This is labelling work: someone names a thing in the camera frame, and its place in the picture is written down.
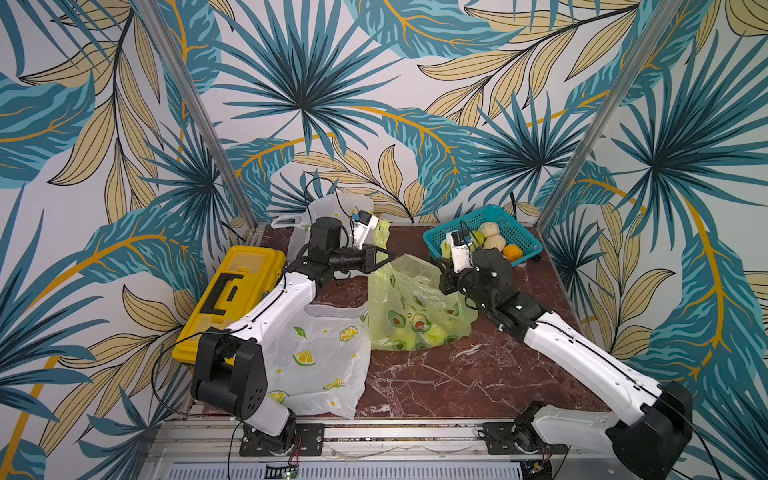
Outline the green avocado plastic bag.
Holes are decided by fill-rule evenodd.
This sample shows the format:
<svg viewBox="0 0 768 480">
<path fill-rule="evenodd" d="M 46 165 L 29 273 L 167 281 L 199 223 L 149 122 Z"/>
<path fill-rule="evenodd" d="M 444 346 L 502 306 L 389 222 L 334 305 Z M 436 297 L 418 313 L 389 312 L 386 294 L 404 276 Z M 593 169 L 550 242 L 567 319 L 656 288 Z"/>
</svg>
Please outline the green avocado plastic bag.
<svg viewBox="0 0 768 480">
<path fill-rule="evenodd" d="M 371 348 L 421 351 L 470 335 L 478 312 L 459 293 L 443 294 L 440 270 L 403 254 L 368 275 L 368 327 Z"/>
</svg>

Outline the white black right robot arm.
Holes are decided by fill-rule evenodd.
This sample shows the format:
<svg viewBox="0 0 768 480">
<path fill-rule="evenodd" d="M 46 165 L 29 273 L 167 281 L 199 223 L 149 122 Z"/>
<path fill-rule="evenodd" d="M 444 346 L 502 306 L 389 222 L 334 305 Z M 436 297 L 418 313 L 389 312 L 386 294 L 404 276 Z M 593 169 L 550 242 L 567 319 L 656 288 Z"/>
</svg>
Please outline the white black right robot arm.
<svg viewBox="0 0 768 480">
<path fill-rule="evenodd" d="M 666 385 L 597 347 L 557 312 L 515 285 L 511 263 L 497 250 L 440 258 L 439 288 L 459 293 L 497 330 L 545 355 L 607 406 L 605 412 L 567 410 L 534 402 L 507 432 L 484 436 L 533 455 L 557 445 L 615 457 L 641 479 L 664 479 L 693 436 L 693 400 L 677 382 Z"/>
</svg>

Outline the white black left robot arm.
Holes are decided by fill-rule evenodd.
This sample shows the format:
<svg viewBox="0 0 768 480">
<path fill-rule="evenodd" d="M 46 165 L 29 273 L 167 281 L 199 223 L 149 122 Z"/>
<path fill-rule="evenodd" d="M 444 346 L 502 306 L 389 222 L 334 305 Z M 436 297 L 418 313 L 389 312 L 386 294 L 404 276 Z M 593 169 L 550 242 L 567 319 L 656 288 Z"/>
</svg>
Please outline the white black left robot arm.
<svg viewBox="0 0 768 480">
<path fill-rule="evenodd" d="M 271 442 L 272 450 L 292 446 L 297 437 L 296 415 L 268 394 L 264 350 L 337 272 L 370 274 L 395 259 L 393 252 L 366 242 L 379 222 L 366 211 L 353 214 L 349 244 L 344 246 L 341 220 L 315 220 L 308 242 L 263 300 L 225 329 L 210 327 L 201 333 L 192 398 L 235 417 Z"/>
</svg>

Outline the orange pear right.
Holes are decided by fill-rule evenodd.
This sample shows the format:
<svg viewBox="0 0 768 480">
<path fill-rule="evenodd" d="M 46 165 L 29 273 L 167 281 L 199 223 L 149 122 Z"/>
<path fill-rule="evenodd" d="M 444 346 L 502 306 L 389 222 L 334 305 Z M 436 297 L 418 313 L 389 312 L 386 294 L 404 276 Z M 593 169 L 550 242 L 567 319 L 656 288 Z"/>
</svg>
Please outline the orange pear right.
<svg viewBox="0 0 768 480">
<path fill-rule="evenodd" d="M 509 262 L 516 262 L 524 256 L 523 250 L 515 244 L 506 245 L 502 250 L 502 254 Z"/>
</svg>

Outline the teal plastic basket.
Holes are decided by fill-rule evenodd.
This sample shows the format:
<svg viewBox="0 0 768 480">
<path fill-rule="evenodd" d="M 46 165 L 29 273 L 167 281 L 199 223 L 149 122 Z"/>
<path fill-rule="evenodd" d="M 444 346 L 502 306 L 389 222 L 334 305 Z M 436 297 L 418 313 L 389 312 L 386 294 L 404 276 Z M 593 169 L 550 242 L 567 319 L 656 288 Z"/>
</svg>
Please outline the teal plastic basket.
<svg viewBox="0 0 768 480">
<path fill-rule="evenodd" d="M 448 233 L 461 230 L 462 227 L 465 227 L 466 230 L 478 230 L 480 225 L 486 222 L 496 223 L 500 228 L 501 236 L 508 243 L 517 245 L 522 250 L 522 258 L 513 262 L 513 266 L 528 260 L 538 261 L 540 259 L 544 251 L 541 242 L 511 214 L 494 205 L 482 207 L 454 220 L 439 224 L 424 232 L 422 238 L 431 256 L 440 258 L 442 255 L 441 244 Z"/>
</svg>

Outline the white lemon plastic bag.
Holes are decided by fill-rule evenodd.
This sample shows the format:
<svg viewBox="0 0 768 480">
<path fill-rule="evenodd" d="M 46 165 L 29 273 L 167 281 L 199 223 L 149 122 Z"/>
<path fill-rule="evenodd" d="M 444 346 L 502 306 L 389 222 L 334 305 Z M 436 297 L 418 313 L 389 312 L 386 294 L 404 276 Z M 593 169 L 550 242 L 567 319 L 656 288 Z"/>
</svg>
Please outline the white lemon plastic bag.
<svg viewBox="0 0 768 480">
<path fill-rule="evenodd" d="M 268 395 L 298 416 L 352 419 L 370 356 L 367 305 L 309 305 L 265 350 Z"/>
</svg>

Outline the yellow tool box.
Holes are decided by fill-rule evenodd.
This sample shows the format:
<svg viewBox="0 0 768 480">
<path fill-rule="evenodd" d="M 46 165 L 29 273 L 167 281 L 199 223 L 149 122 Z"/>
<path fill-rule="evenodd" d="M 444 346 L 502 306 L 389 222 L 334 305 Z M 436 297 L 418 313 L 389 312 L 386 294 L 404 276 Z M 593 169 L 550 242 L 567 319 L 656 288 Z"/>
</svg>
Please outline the yellow tool box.
<svg viewBox="0 0 768 480">
<path fill-rule="evenodd" d="M 178 341 L 213 327 L 226 329 L 241 319 L 279 281 L 286 256 L 282 251 L 233 246 L 198 301 Z"/>
</svg>

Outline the aluminium left frame post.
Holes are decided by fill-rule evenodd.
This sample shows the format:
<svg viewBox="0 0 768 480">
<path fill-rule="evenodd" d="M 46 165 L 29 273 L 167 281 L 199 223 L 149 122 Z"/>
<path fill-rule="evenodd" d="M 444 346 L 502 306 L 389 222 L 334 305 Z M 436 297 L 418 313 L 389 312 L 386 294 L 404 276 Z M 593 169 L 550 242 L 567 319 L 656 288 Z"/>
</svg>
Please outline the aluminium left frame post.
<svg viewBox="0 0 768 480">
<path fill-rule="evenodd" d="M 248 229 L 256 232 L 258 220 L 253 215 L 250 203 L 238 183 L 235 170 L 232 168 L 224 146 L 205 110 L 204 103 L 182 58 L 182 53 L 177 50 L 174 44 L 174 39 L 157 3 L 149 0 L 138 0 L 134 2 L 134 5 L 179 90 L 181 100 L 188 107 L 190 117 L 206 143 L 224 184 L 230 190 L 238 213 L 244 219 Z"/>
</svg>

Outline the aluminium frame post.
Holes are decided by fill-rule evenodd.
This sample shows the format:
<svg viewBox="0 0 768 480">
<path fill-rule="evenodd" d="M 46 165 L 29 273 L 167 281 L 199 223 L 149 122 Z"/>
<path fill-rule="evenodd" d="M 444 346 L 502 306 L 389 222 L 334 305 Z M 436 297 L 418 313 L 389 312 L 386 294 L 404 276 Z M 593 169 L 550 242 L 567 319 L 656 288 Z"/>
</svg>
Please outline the aluminium frame post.
<svg viewBox="0 0 768 480">
<path fill-rule="evenodd" d="M 660 5 L 653 10 L 647 28 L 639 36 L 637 46 L 628 56 L 626 66 L 619 71 L 612 88 L 607 92 L 606 99 L 597 110 L 569 164 L 562 170 L 561 177 L 552 190 L 547 205 L 535 222 L 534 226 L 539 232 L 546 230 L 552 223 L 557 207 L 566 197 L 570 185 L 575 181 L 588 154 L 594 148 L 608 121 L 619 108 L 632 84 L 640 75 L 667 25 L 673 20 L 681 5 L 681 0 L 661 1 Z"/>
<path fill-rule="evenodd" d="M 232 168 L 224 146 L 205 110 L 204 103 L 182 58 L 182 53 L 177 50 L 174 44 L 174 39 L 157 3 L 149 0 L 138 0 L 134 2 L 134 5 L 179 90 L 181 100 L 188 107 L 190 117 L 206 143 L 224 184 L 230 190 L 238 213 L 244 219 L 248 229 L 256 232 L 258 220 L 253 215 L 250 203 L 238 183 L 235 170 Z"/>
</svg>

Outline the aluminium right frame post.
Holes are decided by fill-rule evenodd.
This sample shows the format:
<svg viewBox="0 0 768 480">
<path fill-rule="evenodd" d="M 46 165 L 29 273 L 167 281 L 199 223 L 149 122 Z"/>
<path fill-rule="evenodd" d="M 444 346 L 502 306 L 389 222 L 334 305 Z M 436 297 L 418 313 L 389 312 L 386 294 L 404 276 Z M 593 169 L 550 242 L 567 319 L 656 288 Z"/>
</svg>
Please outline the aluminium right frame post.
<svg viewBox="0 0 768 480">
<path fill-rule="evenodd" d="M 660 5 L 653 10 L 647 28 L 639 36 L 637 46 L 628 56 L 626 66 L 619 71 L 612 88 L 607 92 L 606 99 L 597 110 L 569 164 L 562 170 L 561 177 L 552 190 L 547 205 L 535 222 L 534 226 L 539 232 L 546 230 L 552 223 L 557 207 L 566 197 L 570 185 L 575 181 L 588 154 L 594 148 L 608 121 L 619 108 L 632 84 L 640 75 L 667 25 L 673 20 L 681 5 L 681 0 L 661 1 Z"/>
</svg>

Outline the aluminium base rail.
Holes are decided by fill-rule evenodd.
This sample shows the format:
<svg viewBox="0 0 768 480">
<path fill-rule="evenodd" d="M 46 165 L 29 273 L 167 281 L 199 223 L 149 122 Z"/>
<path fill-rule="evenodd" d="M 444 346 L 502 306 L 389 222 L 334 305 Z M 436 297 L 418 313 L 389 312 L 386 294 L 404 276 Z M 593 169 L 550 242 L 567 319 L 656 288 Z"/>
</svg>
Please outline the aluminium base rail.
<svg viewBox="0 0 768 480">
<path fill-rule="evenodd" d="M 618 460 L 582 447 L 494 454 L 483 419 L 304 419 L 290 466 L 226 419 L 170 421 L 142 465 L 142 479 L 630 479 Z"/>
</svg>

